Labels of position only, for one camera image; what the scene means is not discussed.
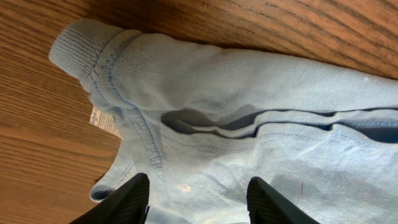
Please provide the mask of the light blue printed t-shirt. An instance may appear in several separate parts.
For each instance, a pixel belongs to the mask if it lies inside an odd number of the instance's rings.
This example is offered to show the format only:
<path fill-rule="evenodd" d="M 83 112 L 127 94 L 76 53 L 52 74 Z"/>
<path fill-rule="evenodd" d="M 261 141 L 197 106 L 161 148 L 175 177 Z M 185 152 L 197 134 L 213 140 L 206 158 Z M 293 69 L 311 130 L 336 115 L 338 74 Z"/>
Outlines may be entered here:
<path fill-rule="evenodd" d="M 149 223 L 248 223 L 261 177 L 320 223 L 397 222 L 397 82 L 91 19 L 49 59 L 123 139 L 90 197 L 150 179 Z"/>

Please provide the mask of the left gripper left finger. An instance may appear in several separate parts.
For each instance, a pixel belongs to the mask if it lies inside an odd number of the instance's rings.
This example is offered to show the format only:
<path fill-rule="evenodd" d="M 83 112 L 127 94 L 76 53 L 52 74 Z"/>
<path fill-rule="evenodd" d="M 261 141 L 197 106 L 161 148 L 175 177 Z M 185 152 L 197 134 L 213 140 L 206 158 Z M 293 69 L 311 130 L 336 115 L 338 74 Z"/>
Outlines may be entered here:
<path fill-rule="evenodd" d="M 70 224 L 144 224 L 149 211 L 150 180 L 138 173 Z"/>

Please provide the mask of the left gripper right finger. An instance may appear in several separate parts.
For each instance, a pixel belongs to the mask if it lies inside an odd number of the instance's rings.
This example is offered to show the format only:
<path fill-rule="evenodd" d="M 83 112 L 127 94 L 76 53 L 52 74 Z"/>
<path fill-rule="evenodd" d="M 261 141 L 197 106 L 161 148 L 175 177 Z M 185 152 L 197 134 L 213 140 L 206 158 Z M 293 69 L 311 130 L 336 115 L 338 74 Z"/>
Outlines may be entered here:
<path fill-rule="evenodd" d="M 260 177 L 253 177 L 246 195 L 251 224 L 319 224 Z"/>

